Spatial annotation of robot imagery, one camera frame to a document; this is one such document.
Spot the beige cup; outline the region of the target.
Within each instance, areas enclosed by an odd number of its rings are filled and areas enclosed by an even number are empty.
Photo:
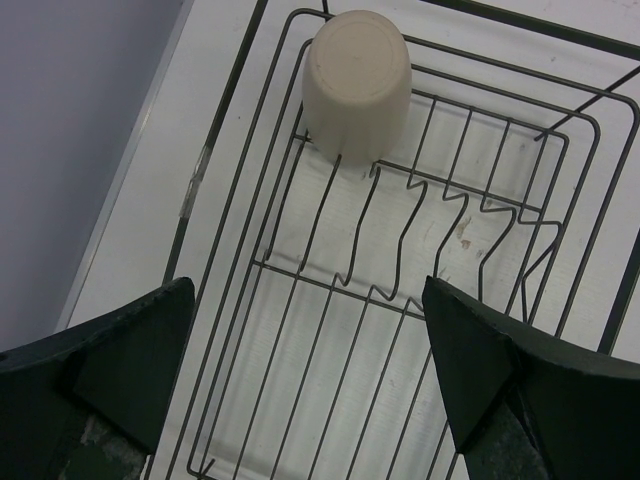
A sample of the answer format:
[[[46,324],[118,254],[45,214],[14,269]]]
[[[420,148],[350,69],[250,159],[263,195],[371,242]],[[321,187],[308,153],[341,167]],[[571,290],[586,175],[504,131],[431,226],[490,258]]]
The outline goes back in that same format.
[[[313,38],[302,79],[308,134],[329,161],[369,165],[390,153],[408,117],[412,73],[398,28],[368,10],[341,13]]]

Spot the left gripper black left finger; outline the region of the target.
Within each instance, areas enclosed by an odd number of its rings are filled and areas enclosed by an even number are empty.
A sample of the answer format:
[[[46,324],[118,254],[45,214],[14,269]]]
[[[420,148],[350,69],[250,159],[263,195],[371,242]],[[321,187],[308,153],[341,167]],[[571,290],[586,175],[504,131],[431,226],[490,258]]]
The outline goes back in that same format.
[[[2,478],[140,478],[159,446],[194,307],[194,284],[181,277],[2,352]]]

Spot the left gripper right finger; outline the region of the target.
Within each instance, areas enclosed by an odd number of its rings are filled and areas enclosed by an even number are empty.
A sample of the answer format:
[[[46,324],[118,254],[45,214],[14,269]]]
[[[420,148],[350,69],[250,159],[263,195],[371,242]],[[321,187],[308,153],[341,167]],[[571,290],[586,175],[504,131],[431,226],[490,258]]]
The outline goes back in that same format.
[[[422,293],[472,479],[636,479],[639,366],[555,338],[437,278]]]

